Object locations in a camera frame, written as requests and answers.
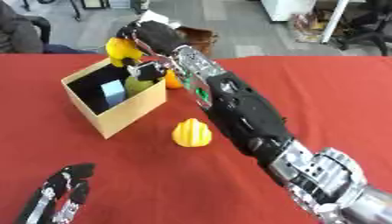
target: open box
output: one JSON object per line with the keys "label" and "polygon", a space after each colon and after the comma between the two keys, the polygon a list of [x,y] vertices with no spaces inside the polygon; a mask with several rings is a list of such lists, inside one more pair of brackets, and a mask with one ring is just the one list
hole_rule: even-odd
{"label": "open box", "polygon": [[104,138],[113,136],[135,120],[166,102],[165,79],[110,108],[101,85],[129,76],[125,68],[114,67],[105,59],[61,80],[76,108],[98,129]]}

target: red tablecloth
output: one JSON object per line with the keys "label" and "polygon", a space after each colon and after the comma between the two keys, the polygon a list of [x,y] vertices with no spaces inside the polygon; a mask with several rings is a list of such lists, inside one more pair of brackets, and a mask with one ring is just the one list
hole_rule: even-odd
{"label": "red tablecloth", "polygon": [[[213,128],[199,149],[171,140],[178,122],[205,115],[184,90],[104,140],[68,100],[60,79],[102,56],[0,56],[0,219],[11,223],[33,190],[64,165],[97,163],[75,223],[316,223]],[[362,57],[223,59],[270,99],[312,149],[355,158],[392,191],[392,60]]]}

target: cardboard box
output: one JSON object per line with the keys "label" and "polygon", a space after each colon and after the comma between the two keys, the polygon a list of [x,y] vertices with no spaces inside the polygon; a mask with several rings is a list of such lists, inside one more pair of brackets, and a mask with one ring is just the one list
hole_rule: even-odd
{"label": "cardboard box", "polygon": [[85,101],[81,99],[82,97],[77,95],[70,86],[83,77],[91,76],[92,74],[105,69],[105,67],[110,67],[110,59],[105,59],[86,69],[80,70],[77,73],[73,73],[62,79],[61,83],[76,108],[98,129],[99,132],[101,132],[104,138],[108,139],[135,120],[166,102],[166,89],[165,80],[161,80],[113,108],[97,112],[92,109],[91,106],[88,106]]}

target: green object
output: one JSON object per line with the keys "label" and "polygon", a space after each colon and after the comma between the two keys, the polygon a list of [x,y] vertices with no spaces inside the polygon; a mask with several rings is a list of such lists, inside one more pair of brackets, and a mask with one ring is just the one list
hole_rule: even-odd
{"label": "green object", "polygon": [[203,101],[208,102],[208,92],[204,91],[201,87],[196,88],[196,95]]}
{"label": "green object", "polygon": [[125,89],[127,90],[128,97],[136,95],[153,85],[154,82],[152,80],[140,81],[132,76],[128,77],[125,81]]}
{"label": "green object", "polygon": [[184,79],[183,85],[186,89],[191,89],[191,79],[190,78]]}

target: robotic arm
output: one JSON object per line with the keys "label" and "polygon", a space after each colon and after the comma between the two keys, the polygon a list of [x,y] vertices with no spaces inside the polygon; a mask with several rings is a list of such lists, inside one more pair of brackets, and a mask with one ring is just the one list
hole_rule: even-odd
{"label": "robotic arm", "polygon": [[[88,178],[95,164],[68,165],[50,176],[26,203],[15,224],[68,224],[89,193]],[[68,199],[56,212],[56,203],[65,195]]]}
{"label": "robotic arm", "polygon": [[334,148],[313,154],[265,98],[187,45],[168,24],[143,16],[117,37],[156,56],[157,70],[173,69],[220,131],[306,212],[323,223],[392,223],[392,196],[369,185],[352,158]]}

